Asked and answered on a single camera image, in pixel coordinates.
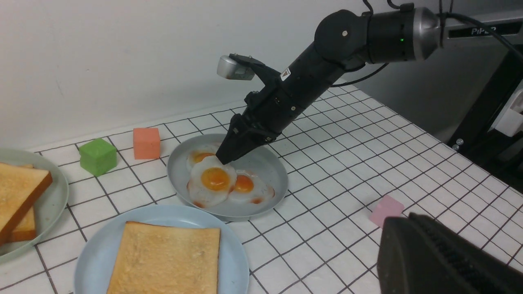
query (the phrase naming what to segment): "egg yolk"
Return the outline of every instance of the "egg yolk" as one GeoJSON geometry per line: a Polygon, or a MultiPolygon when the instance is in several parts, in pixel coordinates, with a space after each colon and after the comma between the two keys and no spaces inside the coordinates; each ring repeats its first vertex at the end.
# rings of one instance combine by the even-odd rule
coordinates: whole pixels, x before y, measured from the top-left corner
{"type": "Polygon", "coordinates": [[[254,188],[254,183],[251,178],[244,175],[239,175],[236,178],[236,185],[234,185],[234,190],[238,193],[249,193],[254,188]]]}
{"type": "Polygon", "coordinates": [[[229,175],[219,167],[211,167],[201,174],[202,184],[213,191],[226,190],[229,187],[229,175]]]}
{"type": "Polygon", "coordinates": [[[208,153],[208,152],[204,152],[204,153],[197,153],[196,155],[193,155],[192,156],[192,159],[194,159],[195,163],[199,163],[201,162],[205,157],[207,156],[213,156],[215,154],[213,153],[208,153]]]}

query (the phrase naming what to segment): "toast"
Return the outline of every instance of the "toast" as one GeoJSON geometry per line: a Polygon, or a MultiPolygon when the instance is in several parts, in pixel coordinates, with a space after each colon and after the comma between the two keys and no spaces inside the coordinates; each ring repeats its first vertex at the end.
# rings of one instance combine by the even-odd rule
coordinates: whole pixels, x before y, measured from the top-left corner
{"type": "Polygon", "coordinates": [[[0,245],[52,183],[49,171],[0,163],[0,245]]]}
{"type": "MultiPolygon", "coordinates": [[[[32,164],[20,165],[20,167],[34,168],[32,164]]],[[[31,207],[16,228],[11,232],[7,242],[30,241],[36,238],[35,209],[31,207]]]]}
{"type": "Polygon", "coordinates": [[[217,294],[220,229],[125,224],[107,294],[217,294]]]}

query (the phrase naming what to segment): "gray plate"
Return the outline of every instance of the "gray plate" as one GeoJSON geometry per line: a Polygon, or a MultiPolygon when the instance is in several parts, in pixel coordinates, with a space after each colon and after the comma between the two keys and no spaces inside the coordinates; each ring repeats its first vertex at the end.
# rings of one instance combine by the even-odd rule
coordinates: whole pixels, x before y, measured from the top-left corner
{"type": "Polygon", "coordinates": [[[32,164],[35,168],[50,171],[53,177],[51,186],[34,205],[37,237],[31,241],[7,243],[0,246],[0,263],[2,263],[31,249],[53,228],[67,205],[69,185],[62,171],[38,154],[23,150],[0,149],[0,162],[13,165],[32,164]]]}
{"type": "MultiPolygon", "coordinates": [[[[196,207],[192,204],[187,191],[190,173],[187,170],[186,161],[189,153],[200,145],[222,142],[223,138],[225,138],[224,134],[206,134],[190,138],[178,145],[171,153],[167,162],[167,176],[177,191],[178,197],[186,205],[196,207]]],[[[237,161],[232,162],[231,165],[235,169],[247,169],[256,173],[274,188],[275,196],[273,199],[261,204],[237,204],[226,200],[216,206],[202,210],[213,214],[223,221],[245,221],[272,209],[283,200],[289,183],[287,170],[280,160],[267,148],[263,146],[258,147],[237,161]]]]}
{"type": "Polygon", "coordinates": [[[249,265],[238,237],[231,228],[212,215],[180,205],[136,208],[115,217],[96,232],[78,257],[74,294],[107,292],[126,221],[181,228],[220,228],[218,294],[247,294],[249,265]]]}

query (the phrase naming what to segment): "light blue plate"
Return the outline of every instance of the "light blue plate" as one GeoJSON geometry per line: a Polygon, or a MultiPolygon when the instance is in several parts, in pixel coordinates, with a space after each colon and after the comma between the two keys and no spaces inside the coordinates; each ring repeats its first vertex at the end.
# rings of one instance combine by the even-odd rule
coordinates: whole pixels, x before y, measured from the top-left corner
{"type": "Polygon", "coordinates": [[[220,228],[218,294],[247,294],[249,265],[238,237],[225,223],[200,209],[178,205],[152,205],[115,217],[85,245],[74,273],[75,294],[106,293],[123,228],[127,221],[183,228],[220,228]]]}

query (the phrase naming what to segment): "white tile tablecloth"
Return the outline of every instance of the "white tile tablecloth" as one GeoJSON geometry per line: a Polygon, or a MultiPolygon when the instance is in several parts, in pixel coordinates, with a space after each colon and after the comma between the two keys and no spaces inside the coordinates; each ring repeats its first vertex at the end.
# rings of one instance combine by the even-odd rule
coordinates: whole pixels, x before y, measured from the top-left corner
{"type": "MultiPolygon", "coordinates": [[[[71,293],[85,242],[130,209],[181,205],[166,177],[168,155],[188,138],[226,133],[243,108],[155,125],[161,160],[133,158],[131,127],[104,136],[118,149],[118,166],[98,178],[79,166],[77,149],[88,140],[36,150],[66,174],[69,204],[44,241],[0,265],[0,294],[71,293]]],[[[522,195],[353,86],[326,92],[269,149],[289,173],[286,198],[261,217],[228,224],[248,254],[249,293],[380,293],[381,229],[369,216],[385,194],[405,215],[428,214],[523,270],[522,195]]]]}

